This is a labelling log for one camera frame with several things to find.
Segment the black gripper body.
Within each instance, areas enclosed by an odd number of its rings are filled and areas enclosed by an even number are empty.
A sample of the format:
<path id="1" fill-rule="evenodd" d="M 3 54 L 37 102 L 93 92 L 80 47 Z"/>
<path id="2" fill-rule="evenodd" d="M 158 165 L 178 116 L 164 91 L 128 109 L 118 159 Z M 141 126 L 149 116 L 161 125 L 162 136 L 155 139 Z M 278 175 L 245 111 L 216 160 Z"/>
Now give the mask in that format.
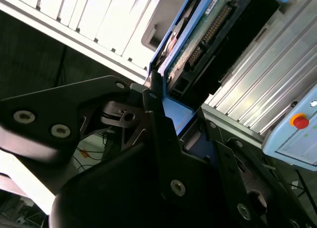
<path id="1" fill-rule="evenodd" d="M 160 189 L 154 151 L 138 145 L 69 180 L 53 203 L 52 228 L 245 228 L 210 164 L 181 154 L 185 194 Z"/>

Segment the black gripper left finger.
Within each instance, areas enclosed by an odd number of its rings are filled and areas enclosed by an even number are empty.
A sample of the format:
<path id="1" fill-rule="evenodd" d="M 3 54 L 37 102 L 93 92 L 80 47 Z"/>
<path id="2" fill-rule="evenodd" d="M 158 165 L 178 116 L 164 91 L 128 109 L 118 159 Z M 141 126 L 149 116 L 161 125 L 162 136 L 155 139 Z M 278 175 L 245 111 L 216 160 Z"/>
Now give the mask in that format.
<path id="1" fill-rule="evenodd" d="M 65 164 L 81 140 L 120 127 L 120 153 L 72 179 L 60 198 L 188 201 L 192 189 L 164 92 L 161 75 L 153 72 L 143 85 L 106 76 L 4 99 L 0 147 L 39 163 Z"/>

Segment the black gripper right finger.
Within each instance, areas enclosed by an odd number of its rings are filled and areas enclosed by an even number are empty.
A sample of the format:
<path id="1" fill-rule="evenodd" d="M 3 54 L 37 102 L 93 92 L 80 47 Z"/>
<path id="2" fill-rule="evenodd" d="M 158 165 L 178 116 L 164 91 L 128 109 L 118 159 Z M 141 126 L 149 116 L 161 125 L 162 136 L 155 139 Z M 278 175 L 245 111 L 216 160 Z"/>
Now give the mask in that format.
<path id="1" fill-rule="evenodd" d="M 195 113 L 195 155 L 212 168 L 204 189 L 209 215 L 219 228 L 313 228 L 274 160 L 225 138 L 203 110 Z"/>

